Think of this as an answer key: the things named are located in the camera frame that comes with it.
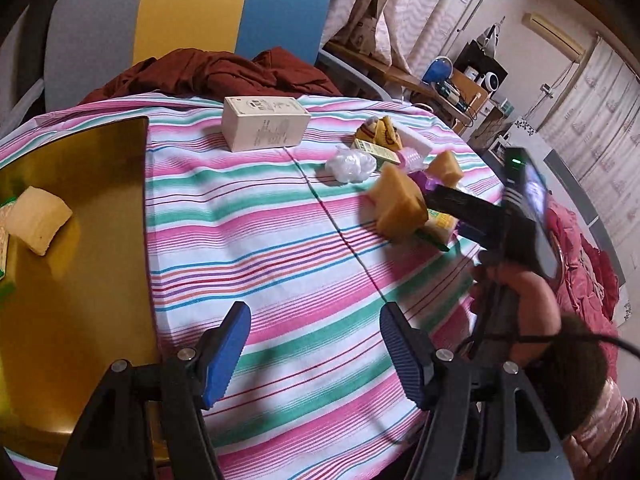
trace gold tray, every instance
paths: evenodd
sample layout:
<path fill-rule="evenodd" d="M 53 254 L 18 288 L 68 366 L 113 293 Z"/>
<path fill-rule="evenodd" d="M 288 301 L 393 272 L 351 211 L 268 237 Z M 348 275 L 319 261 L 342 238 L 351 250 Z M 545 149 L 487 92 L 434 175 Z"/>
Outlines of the gold tray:
<path fill-rule="evenodd" d="M 0 202 L 28 186 L 73 211 L 45 256 L 10 237 L 0 300 L 0 444 L 57 465 L 109 365 L 158 362 L 145 251 L 144 117 L 56 140 L 0 170 Z"/>

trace hand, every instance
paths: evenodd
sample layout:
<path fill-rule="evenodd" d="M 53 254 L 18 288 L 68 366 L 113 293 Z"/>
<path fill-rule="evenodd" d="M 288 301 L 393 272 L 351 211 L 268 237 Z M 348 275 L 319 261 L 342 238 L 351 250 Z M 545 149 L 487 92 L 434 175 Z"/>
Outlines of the hand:
<path fill-rule="evenodd" d="M 555 335 L 560 332 L 560 307 L 556 296 L 543 278 L 512 262 L 502 262 L 498 269 L 492 265 L 491 255 L 485 251 L 478 256 L 480 265 L 472 271 L 477 283 L 470 290 L 471 297 L 474 298 L 471 305 L 474 314 L 478 314 L 485 305 L 487 281 L 495 281 L 497 275 L 499 283 L 512 288 L 520 296 L 520 335 Z M 539 359 L 549 345 L 550 343 L 516 343 L 511 348 L 510 359 L 518 366 L 525 367 Z"/>

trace table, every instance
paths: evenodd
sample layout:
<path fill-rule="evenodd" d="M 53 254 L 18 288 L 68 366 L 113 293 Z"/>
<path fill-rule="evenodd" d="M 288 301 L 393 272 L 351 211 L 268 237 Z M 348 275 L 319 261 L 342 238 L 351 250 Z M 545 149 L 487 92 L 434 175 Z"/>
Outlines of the table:
<path fill-rule="evenodd" d="M 433 114 L 353 98 L 299 102 L 312 117 L 292 148 L 231 153 L 222 104 L 155 93 L 52 112 L 0 144 L 1 165 L 88 126 L 148 117 L 146 243 L 161 351 L 193 344 L 234 300 L 252 310 L 225 397 L 205 414 L 227 480 L 372 478 L 424 420 L 382 343 L 380 307 L 396 301 L 439 347 L 470 329 L 478 246 L 454 238 L 441 253 L 417 237 L 381 238 L 366 197 L 374 179 L 339 185 L 324 170 L 336 145 L 388 114 L 430 140 L 432 157 L 455 152 L 470 192 L 501 195 L 493 172 Z M 24 466 L 51 478 L 51 468 Z"/>
<path fill-rule="evenodd" d="M 467 76 L 465 76 L 462 72 L 457 69 L 453 69 L 453 74 L 451 75 L 452 83 L 458 88 L 460 91 L 460 95 L 462 98 L 469 104 L 469 110 L 467 113 L 472 117 L 475 117 L 474 122 L 478 119 L 478 110 L 484 105 L 484 103 L 489 98 L 489 92 L 486 88 L 482 88 L 475 81 L 472 81 Z M 458 122 L 453 127 L 453 131 L 456 132 L 460 137 L 467 129 L 467 127 L 473 127 L 472 124 Z"/>
<path fill-rule="evenodd" d="M 469 145 L 478 151 L 488 148 L 500 133 L 506 120 L 507 117 L 500 110 L 500 107 L 494 106 L 482 124 L 471 134 L 471 138 L 468 140 Z"/>
<path fill-rule="evenodd" d="M 428 99 L 433 99 L 445 109 L 453 118 L 462 124 L 470 124 L 470 118 L 465 113 L 458 110 L 444 97 L 438 94 L 430 85 L 423 83 L 416 76 L 405 72 L 397 66 L 386 65 L 371 56 L 365 56 L 359 52 L 334 41 L 325 44 L 324 49 L 334 56 L 341 58 L 354 65 L 358 70 L 366 72 L 373 80 L 382 80 L 382 83 L 395 83 L 412 92 L 416 92 Z"/>

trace sponge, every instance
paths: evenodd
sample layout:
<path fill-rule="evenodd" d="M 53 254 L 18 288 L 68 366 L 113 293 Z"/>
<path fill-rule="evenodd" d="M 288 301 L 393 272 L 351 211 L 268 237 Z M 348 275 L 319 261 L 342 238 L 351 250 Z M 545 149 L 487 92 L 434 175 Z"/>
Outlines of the sponge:
<path fill-rule="evenodd" d="M 456 187 L 460 179 L 465 176 L 460 169 L 456 156 L 450 151 L 439 153 L 431 161 L 426 171 L 447 187 Z"/>
<path fill-rule="evenodd" d="M 369 197 L 376 204 L 376 229 L 389 240 L 409 237 L 429 219 L 418 185 L 388 162 Z"/>
<path fill-rule="evenodd" d="M 44 256 L 51 240 L 71 217 L 61 198 L 37 187 L 28 187 L 15 201 L 6 219 L 6 230 L 20 238 L 36 254 Z"/>

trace chair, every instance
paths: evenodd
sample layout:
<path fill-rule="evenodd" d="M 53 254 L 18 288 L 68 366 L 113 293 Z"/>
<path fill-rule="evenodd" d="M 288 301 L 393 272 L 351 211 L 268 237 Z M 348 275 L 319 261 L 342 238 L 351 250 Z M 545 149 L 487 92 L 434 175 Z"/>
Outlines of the chair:
<path fill-rule="evenodd" d="M 69 108 L 140 60 L 185 47 L 226 50 L 251 59 L 282 46 L 309 63 L 318 60 L 381 100 L 391 100 L 366 76 L 319 50 L 328 4 L 329 0 L 57 0 L 46 33 L 42 80 L 30 82 L 30 90 L 2 125 L 0 138 L 22 122 L 43 88 L 47 112 Z"/>

